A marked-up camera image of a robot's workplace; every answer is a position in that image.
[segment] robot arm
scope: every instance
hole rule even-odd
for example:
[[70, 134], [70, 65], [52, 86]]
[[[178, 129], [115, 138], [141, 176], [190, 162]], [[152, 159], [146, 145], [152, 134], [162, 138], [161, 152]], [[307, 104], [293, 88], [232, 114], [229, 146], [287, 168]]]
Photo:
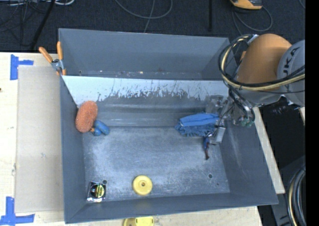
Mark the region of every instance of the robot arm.
[[[228, 57], [241, 42], [248, 48], [235, 72], [228, 73]], [[291, 104], [305, 106], [305, 40], [291, 45], [275, 34], [240, 36], [220, 54], [219, 69], [229, 88], [220, 113], [221, 127], [228, 117], [236, 125], [250, 126], [255, 120], [253, 107], [273, 104], [282, 96]]]

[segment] blue cloth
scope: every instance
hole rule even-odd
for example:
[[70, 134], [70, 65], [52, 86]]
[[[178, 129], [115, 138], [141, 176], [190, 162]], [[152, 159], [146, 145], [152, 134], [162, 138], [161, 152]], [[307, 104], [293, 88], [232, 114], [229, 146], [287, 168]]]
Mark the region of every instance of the blue cloth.
[[213, 132], [215, 123], [219, 120], [217, 113], [197, 113], [179, 119], [175, 129], [182, 135], [206, 136], [208, 132]]

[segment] orange sponge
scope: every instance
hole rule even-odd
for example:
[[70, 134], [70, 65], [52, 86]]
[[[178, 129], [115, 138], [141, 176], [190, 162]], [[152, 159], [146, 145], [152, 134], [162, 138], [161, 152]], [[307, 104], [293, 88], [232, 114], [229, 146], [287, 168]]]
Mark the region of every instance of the orange sponge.
[[94, 101], [84, 102], [80, 106], [75, 118], [76, 129], [82, 133], [90, 131], [97, 116], [98, 116], [97, 104]]

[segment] yellow object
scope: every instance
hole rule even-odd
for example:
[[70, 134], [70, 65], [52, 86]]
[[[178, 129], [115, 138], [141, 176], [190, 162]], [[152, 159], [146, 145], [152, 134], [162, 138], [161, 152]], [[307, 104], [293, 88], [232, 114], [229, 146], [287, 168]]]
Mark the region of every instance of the yellow object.
[[124, 220], [123, 226], [153, 226], [154, 219], [149, 217], [128, 218]]
[[132, 188], [138, 195], [147, 195], [153, 187], [152, 181], [147, 176], [137, 176], [132, 183]]

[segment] gray bin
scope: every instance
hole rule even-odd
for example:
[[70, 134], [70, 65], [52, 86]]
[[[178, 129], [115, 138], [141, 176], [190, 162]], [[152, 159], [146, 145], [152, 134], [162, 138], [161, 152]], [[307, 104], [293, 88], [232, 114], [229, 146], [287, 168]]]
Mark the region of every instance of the gray bin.
[[[278, 203], [254, 125], [227, 122], [209, 160], [201, 137], [174, 128], [226, 99], [217, 62], [227, 38], [62, 28], [59, 41], [67, 69], [60, 78], [66, 223]], [[97, 102], [109, 135], [76, 130], [85, 100]], [[150, 194], [133, 191], [138, 175], [152, 180]], [[88, 202], [90, 181], [104, 180], [105, 199]]]

